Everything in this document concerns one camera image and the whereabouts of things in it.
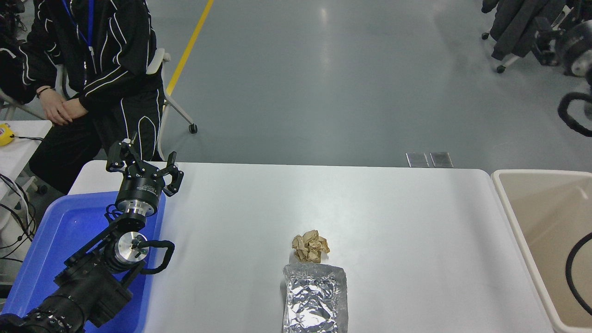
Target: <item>black tracksuit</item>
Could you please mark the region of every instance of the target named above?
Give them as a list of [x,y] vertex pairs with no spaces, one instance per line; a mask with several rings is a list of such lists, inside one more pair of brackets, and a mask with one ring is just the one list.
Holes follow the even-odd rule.
[[63,193],[101,147],[139,133],[142,158],[157,156],[164,94],[160,71],[146,75],[156,36],[144,0],[95,0],[89,41],[89,0],[35,0],[22,82],[35,89],[54,86],[55,65],[64,64],[70,87],[88,115],[54,126],[31,160],[31,170]]

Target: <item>hand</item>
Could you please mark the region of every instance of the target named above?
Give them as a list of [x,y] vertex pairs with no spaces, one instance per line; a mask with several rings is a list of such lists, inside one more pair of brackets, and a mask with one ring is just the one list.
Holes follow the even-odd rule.
[[82,104],[80,104],[80,100],[78,98],[65,101],[62,103],[62,105],[64,106],[64,109],[66,109],[66,112],[71,119],[80,118],[88,113],[88,110],[85,109]]
[[[41,87],[37,91],[41,91],[48,86]],[[52,121],[54,124],[67,125],[68,122],[72,122],[72,118],[64,109],[62,105],[66,101],[64,96],[58,94],[53,89],[46,89],[39,95],[41,101],[41,107],[45,111],[45,117]]]

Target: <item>bracelet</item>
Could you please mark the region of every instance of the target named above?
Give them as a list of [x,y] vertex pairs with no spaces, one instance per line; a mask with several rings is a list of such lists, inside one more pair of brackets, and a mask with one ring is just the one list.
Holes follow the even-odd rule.
[[54,91],[55,91],[55,89],[54,89],[54,88],[52,88],[52,87],[46,87],[46,88],[43,88],[43,89],[41,89],[41,91],[40,91],[40,92],[37,92],[37,93],[36,93],[36,95],[37,95],[37,98],[40,98],[40,97],[41,97],[41,93],[42,93],[42,92],[44,92],[45,90],[48,90],[48,89],[51,89],[51,90],[54,90]]

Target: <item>blue bin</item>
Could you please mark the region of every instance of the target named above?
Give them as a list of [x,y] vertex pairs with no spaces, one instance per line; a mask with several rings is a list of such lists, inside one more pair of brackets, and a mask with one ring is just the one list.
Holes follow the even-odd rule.
[[[108,226],[105,207],[115,203],[116,198],[117,192],[78,194],[61,197],[49,206],[2,313],[24,316],[57,290],[53,279],[66,268],[64,261]],[[146,227],[140,231],[147,239],[158,239],[160,235],[165,201],[161,196],[158,213],[148,217]],[[156,257],[151,249],[146,267],[159,265]],[[151,285],[151,276],[139,275],[129,287],[134,296],[123,310],[100,328],[87,322],[86,332],[142,332]]]

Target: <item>plastic bin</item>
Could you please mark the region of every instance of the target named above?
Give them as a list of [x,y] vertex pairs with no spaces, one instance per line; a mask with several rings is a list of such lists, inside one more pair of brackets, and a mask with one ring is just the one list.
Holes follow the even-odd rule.
[[[2,313],[26,315],[55,290],[54,277],[66,268],[64,261],[108,225],[105,207],[115,202],[117,192],[64,196],[52,203],[40,223],[31,248],[12,287]],[[165,196],[161,196],[158,213],[148,217],[141,233],[148,239],[160,235]],[[147,267],[155,267],[155,250],[151,249]],[[118,280],[124,273],[117,275]],[[152,276],[139,275],[128,288],[134,296],[115,318],[100,328],[87,322],[87,333],[139,333],[144,328]]]
[[[592,333],[592,316],[565,278],[570,250],[592,232],[592,174],[499,170],[491,177],[554,329]],[[592,303],[592,244],[580,249],[572,269],[580,295]]]

